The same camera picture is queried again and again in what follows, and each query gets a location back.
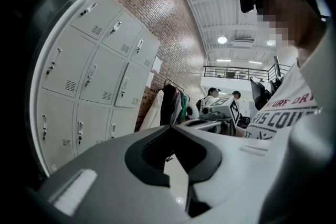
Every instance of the balcony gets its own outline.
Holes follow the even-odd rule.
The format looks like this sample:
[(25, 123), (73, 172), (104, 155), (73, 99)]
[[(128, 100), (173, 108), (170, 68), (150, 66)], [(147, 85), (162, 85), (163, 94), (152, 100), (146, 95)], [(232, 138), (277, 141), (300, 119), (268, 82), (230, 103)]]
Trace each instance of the balcony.
[(290, 66), (275, 63), (268, 70), (242, 67), (204, 66), (201, 88), (207, 95), (209, 88), (219, 88), (223, 93), (241, 92), (241, 101), (253, 101), (249, 78), (255, 77), (267, 90), (270, 82), (287, 73)]

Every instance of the clothing rack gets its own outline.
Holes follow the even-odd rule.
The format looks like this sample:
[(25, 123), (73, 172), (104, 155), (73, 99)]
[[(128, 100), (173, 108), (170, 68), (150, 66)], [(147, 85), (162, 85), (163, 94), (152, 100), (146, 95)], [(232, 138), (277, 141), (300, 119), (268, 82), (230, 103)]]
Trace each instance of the clothing rack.
[(166, 79), (166, 80), (164, 81), (164, 86), (167, 85), (167, 81), (169, 81), (170, 84), (172, 84), (173, 86), (180, 88), (180, 89), (185, 93), (185, 90), (184, 90), (182, 87), (180, 87), (179, 85), (177, 85), (175, 82), (173, 82), (173, 81), (170, 80), (170, 79)]

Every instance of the locker door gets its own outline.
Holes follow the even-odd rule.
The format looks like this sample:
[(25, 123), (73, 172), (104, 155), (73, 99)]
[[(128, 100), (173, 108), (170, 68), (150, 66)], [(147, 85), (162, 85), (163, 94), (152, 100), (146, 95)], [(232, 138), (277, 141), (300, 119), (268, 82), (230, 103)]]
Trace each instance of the locker door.
[(127, 12), (124, 12), (108, 31), (102, 43), (128, 56), (142, 26)]
[(67, 30), (52, 53), (43, 88), (75, 97), (78, 82), (94, 43)]
[(138, 108), (148, 79), (148, 71), (129, 62), (120, 84), (116, 106)]
[(76, 120), (76, 145), (78, 151), (84, 152), (105, 140), (109, 112), (110, 109), (78, 104)]
[(146, 69), (150, 69), (154, 63), (159, 42), (146, 30), (141, 33), (140, 39), (143, 40), (143, 42), (137, 43), (133, 50), (131, 60)]
[(80, 93), (80, 99), (111, 104), (125, 61), (99, 47), (92, 59)]
[(114, 109), (108, 139), (133, 133), (138, 113), (138, 111)]
[(40, 118), (39, 139), (44, 158), (51, 172), (74, 158), (72, 144), (73, 107), (74, 102), (46, 93), (41, 97), (41, 115), (38, 115)]
[(79, 11), (71, 25), (98, 40), (120, 11), (121, 7), (113, 0), (92, 0), (87, 7)]

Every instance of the bag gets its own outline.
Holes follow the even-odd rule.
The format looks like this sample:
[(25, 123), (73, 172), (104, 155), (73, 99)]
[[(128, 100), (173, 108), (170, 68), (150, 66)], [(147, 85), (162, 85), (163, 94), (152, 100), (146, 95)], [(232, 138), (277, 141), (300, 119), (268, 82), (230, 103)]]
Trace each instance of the bag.
[(203, 100), (203, 99), (199, 99), (198, 102), (196, 103), (196, 106), (197, 106), (197, 108), (198, 108), (198, 111), (201, 110), (201, 103), (202, 103), (202, 100)]

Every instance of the red brick wall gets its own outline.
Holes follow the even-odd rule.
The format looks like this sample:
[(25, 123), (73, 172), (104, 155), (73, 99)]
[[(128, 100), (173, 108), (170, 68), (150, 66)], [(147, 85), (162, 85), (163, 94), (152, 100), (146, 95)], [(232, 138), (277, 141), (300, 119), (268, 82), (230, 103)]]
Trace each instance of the red brick wall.
[(159, 74), (146, 87), (139, 110), (137, 131), (155, 96), (171, 79), (192, 101), (204, 96), (200, 87), (205, 57), (196, 21), (186, 0), (118, 0), (158, 38), (157, 56), (163, 60)]

